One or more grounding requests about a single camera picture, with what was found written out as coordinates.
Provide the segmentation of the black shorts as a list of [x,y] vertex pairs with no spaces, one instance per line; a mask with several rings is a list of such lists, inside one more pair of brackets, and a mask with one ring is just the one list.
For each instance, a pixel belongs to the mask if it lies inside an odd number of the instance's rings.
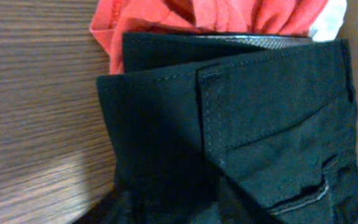
[[104,223],[358,223],[346,40],[126,34],[97,79],[117,159]]

